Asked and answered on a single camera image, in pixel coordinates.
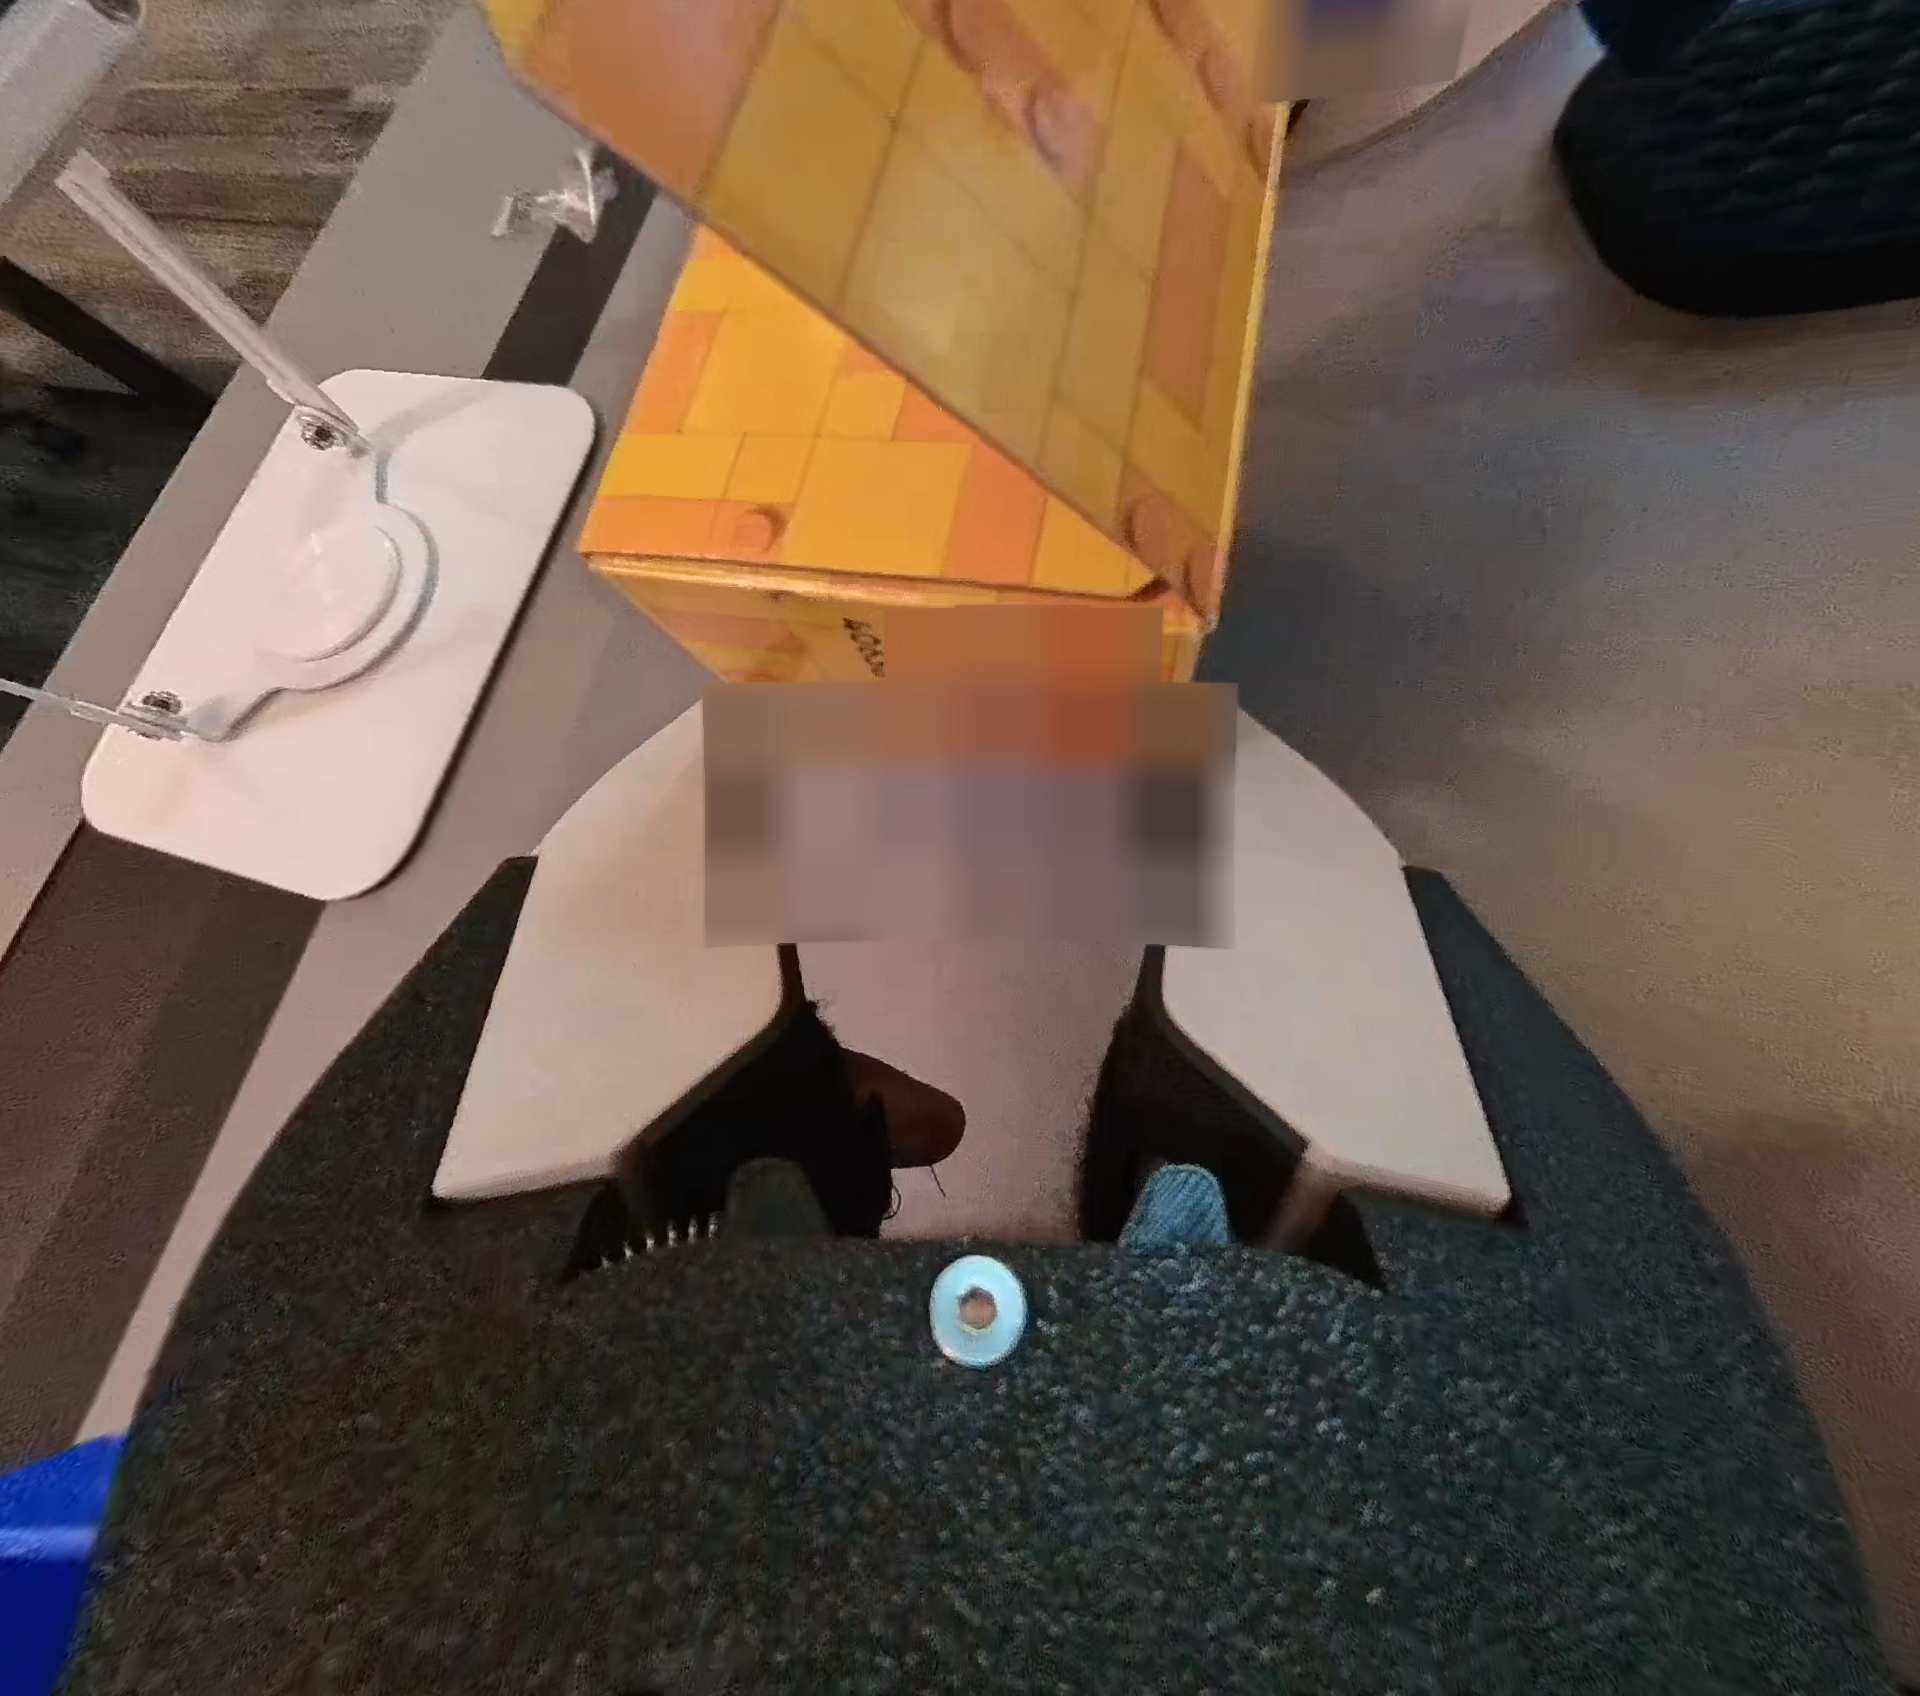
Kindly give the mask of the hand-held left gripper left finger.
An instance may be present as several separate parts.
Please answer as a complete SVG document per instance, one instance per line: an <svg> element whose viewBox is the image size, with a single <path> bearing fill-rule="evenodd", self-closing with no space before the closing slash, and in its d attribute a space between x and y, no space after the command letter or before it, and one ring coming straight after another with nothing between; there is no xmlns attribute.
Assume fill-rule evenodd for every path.
<svg viewBox="0 0 1920 1696"><path fill-rule="evenodd" d="M543 838L435 1198L613 1178L803 1005L794 951L709 944L705 718L685 713Z"/></svg>

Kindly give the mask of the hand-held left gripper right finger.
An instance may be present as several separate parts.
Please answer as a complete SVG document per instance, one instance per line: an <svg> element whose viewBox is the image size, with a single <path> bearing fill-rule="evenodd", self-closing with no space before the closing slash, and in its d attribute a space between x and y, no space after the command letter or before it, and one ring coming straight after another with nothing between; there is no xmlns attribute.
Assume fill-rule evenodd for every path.
<svg viewBox="0 0 1920 1696"><path fill-rule="evenodd" d="M1237 738L1230 942L1168 949L1146 995L1174 1041L1292 1142L1275 1221L1325 1221L1357 1192L1509 1213L1405 860L1277 735Z"/></svg>

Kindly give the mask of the blue plastic bin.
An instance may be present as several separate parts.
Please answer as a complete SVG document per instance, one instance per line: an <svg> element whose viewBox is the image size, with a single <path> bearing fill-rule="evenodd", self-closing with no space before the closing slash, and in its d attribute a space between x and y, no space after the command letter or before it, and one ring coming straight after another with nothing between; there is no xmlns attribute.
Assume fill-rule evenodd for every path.
<svg viewBox="0 0 1920 1696"><path fill-rule="evenodd" d="M3 1692L60 1681L127 1439L109 1434L3 1474Z"/></svg>

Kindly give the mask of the white divider stand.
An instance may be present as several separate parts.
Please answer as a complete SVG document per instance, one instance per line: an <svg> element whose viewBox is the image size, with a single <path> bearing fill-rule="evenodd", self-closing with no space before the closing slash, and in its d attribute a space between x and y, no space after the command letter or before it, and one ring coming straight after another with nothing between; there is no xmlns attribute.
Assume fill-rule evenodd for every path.
<svg viewBox="0 0 1920 1696"><path fill-rule="evenodd" d="M282 425L116 701L4 679L101 731L98 832L341 903L410 856L599 443L567 386L312 376L80 149L144 0L12 0L4 200L47 176L250 368Z"/></svg>

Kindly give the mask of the black textured pad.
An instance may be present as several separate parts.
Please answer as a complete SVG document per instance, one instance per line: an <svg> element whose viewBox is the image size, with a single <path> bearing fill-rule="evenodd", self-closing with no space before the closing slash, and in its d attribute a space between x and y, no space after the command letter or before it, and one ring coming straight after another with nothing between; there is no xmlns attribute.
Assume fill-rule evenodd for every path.
<svg viewBox="0 0 1920 1696"><path fill-rule="evenodd" d="M1759 320L1919 297L1919 0L1740 0L1665 66L1603 60L1553 160L1645 301Z"/></svg>

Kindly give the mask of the yellow and white toy box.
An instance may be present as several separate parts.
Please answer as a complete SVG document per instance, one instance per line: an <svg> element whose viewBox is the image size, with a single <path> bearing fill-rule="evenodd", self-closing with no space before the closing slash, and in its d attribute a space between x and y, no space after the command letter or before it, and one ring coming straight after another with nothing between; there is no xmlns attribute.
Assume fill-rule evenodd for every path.
<svg viewBox="0 0 1920 1696"><path fill-rule="evenodd" d="M476 0L696 233L580 553L712 684L1215 629L1284 110L1258 0Z"/></svg>

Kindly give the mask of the clear plastic wrapper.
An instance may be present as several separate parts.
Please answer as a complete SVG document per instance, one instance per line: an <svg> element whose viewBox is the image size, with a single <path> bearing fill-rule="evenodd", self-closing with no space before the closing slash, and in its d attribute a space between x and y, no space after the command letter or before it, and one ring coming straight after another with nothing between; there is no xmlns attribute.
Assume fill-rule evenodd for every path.
<svg viewBox="0 0 1920 1696"><path fill-rule="evenodd" d="M592 146L573 153L573 167L545 190L512 190L492 215L490 238L508 241L523 230L547 228L592 244L613 202L618 198L618 175Z"/></svg>

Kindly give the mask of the grey desk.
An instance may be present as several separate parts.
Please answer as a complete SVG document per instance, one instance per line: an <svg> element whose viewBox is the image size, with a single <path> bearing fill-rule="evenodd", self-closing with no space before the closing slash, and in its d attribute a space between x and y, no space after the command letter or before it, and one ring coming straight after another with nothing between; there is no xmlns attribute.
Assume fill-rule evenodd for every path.
<svg viewBox="0 0 1920 1696"><path fill-rule="evenodd" d="M1548 18L1283 196L1209 657L1682 1157L1916 1660L1916 308L1595 262Z"/></svg>

